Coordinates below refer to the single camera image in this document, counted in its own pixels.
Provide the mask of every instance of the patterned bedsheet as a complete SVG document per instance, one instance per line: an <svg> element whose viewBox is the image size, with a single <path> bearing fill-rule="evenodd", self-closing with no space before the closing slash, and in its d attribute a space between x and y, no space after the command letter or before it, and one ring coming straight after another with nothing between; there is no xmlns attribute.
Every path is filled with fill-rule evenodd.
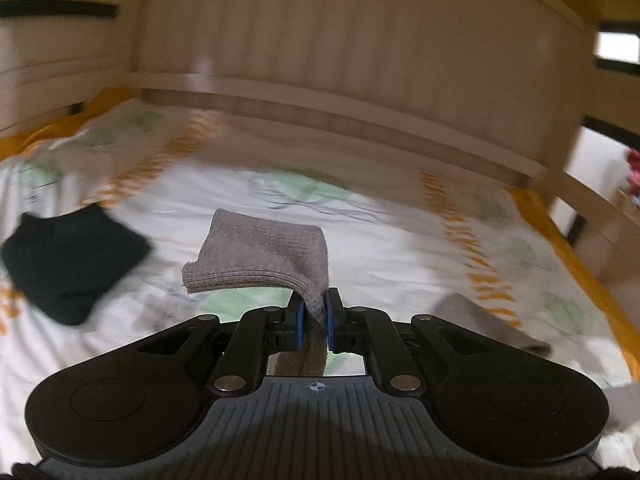
<svg viewBox="0 0 640 480"><path fill-rule="evenodd" d="M0 267L0 471L38 454L24 403L44 377L157 330L212 312L236 320L284 305L281 288L188 295L180 268L196 258L213 212L319 225L330 283L345 304L408 321L450 292L535 338L553 361L601 387L632 382L607 322L500 187L454 183L424 158L333 134L248 132L223 116L125 102L74 137L41 142L0 163L0 237L20 214L56 216L100 202L154 250L96 305L88 322L47 319ZM357 356L330 356L327 374L363 373ZM640 420L607 430L604 465L639 468Z"/></svg>

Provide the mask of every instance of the orange stripe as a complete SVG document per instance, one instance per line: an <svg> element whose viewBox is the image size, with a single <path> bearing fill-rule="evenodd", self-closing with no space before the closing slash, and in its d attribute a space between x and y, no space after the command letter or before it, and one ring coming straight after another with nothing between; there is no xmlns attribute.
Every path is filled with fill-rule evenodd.
<svg viewBox="0 0 640 480"><path fill-rule="evenodd" d="M503 290L512 290L513 287L511 285L507 285L506 283L504 285L500 286L500 289L495 288L494 286L486 286L486 285L475 285L474 286L474 291L476 292L495 292L495 291L503 291Z"/></svg>
<svg viewBox="0 0 640 480"><path fill-rule="evenodd" d="M436 186L435 184L425 184L424 187L429 191L433 191L434 193L444 193L444 188L441 186Z"/></svg>
<svg viewBox="0 0 640 480"><path fill-rule="evenodd" d="M446 231L447 235L461 235L464 233L468 233L473 235L473 230L471 229L471 227L466 227L466 226L462 226L462 225L448 225L447 229L449 229L449 231Z"/></svg>
<svg viewBox="0 0 640 480"><path fill-rule="evenodd" d="M458 244L458 245L460 245L463 248L463 250L465 250L467 253L475 254L476 256L480 256L481 258L486 258L486 254L481 253L481 251L477 251L477 250L475 250L475 249L473 249L471 247L467 247L465 245L461 245L461 244Z"/></svg>
<svg viewBox="0 0 640 480"><path fill-rule="evenodd" d="M486 274L468 274L468 276L475 283L500 283L503 281L498 276L487 276Z"/></svg>
<svg viewBox="0 0 640 480"><path fill-rule="evenodd" d="M129 178L123 178L118 183L118 192L124 192L127 190L127 188L135 187L135 185L136 185L136 178L134 176L130 176Z"/></svg>
<svg viewBox="0 0 640 480"><path fill-rule="evenodd" d="M509 310L508 308L486 308L485 309L487 312L491 312L492 314L504 314L505 316L513 316L513 317L518 317L518 314L516 314L513 310Z"/></svg>
<svg viewBox="0 0 640 480"><path fill-rule="evenodd" d="M472 247L481 247L481 243L475 238L449 238L450 242L470 245Z"/></svg>
<svg viewBox="0 0 640 480"><path fill-rule="evenodd" d="M14 305L13 303L4 304L2 306L2 311L4 312L4 314L7 317L18 317L18 316L20 316L20 309L16 305Z"/></svg>
<svg viewBox="0 0 640 480"><path fill-rule="evenodd" d="M491 269L493 272L495 272L496 274L498 274L498 271L494 269L493 266L491 266L489 264L489 262L484 261L482 258L478 258L476 256L468 256L465 255L466 258L469 258L470 260L472 260L473 262L475 262L476 264L482 265L483 267L486 267L487 269Z"/></svg>
<svg viewBox="0 0 640 480"><path fill-rule="evenodd" d="M151 160L148 160L145 163L140 164L140 167L138 168L138 171L140 173L144 173L145 171L153 171L153 170L156 169L156 167L157 166Z"/></svg>
<svg viewBox="0 0 640 480"><path fill-rule="evenodd" d="M5 300L8 301L24 299L24 294L20 290L10 286L0 286L0 296L4 297Z"/></svg>
<svg viewBox="0 0 640 480"><path fill-rule="evenodd" d="M454 215L454 214L444 215L443 218L447 222L466 222L466 219L460 215Z"/></svg>
<svg viewBox="0 0 640 480"><path fill-rule="evenodd" d="M481 301L504 300L504 301L513 301L513 303L515 303L516 301L513 299L513 296L510 296L506 292L492 292L491 294L485 294L484 296L476 296L476 299Z"/></svg>

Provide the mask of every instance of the crosshair logo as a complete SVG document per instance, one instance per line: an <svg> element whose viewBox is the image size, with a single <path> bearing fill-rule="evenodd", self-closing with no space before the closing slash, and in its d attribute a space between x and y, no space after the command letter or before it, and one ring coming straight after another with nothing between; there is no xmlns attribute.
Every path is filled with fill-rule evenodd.
<svg viewBox="0 0 640 480"><path fill-rule="evenodd" d="M315 393L318 393L326 388L326 384L316 381L315 383L311 383L309 386L307 386L307 388L313 390Z"/></svg>

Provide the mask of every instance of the wooden bed frame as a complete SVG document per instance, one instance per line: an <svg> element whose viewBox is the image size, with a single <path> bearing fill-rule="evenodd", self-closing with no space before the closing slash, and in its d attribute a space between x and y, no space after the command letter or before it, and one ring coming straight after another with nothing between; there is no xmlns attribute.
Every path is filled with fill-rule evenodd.
<svg viewBox="0 0 640 480"><path fill-rule="evenodd" d="M127 0L0 27L20 51L0 60L0 136L130 84L533 187L588 221L577 253L640 326L640 228L564 172L584 114L640 131L640 108L608 97L638 80L594 67L594 28L559 0Z"/></svg>

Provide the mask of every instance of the gray cloth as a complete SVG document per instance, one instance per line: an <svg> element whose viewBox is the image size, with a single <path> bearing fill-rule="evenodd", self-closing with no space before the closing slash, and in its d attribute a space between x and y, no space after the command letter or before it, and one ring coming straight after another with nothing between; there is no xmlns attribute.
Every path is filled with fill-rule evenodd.
<svg viewBox="0 0 640 480"><path fill-rule="evenodd" d="M528 336L504 320L487 312L462 294L451 294L438 303L432 314L445 321L476 332L539 357L551 354L551 345Z"/></svg>
<svg viewBox="0 0 640 480"><path fill-rule="evenodd" d="M640 383L604 388L603 392L609 401L610 430L626 431L640 421Z"/></svg>
<svg viewBox="0 0 640 480"><path fill-rule="evenodd" d="M244 286L286 286L305 300L324 330L322 294L329 285L322 229L218 209L198 260L182 268L188 292Z"/></svg>
<svg viewBox="0 0 640 480"><path fill-rule="evenodd" d="M299 352L280 352L273 375L280 377L322 377L326 367L326 335L315 323L308 323Z"/></svg>

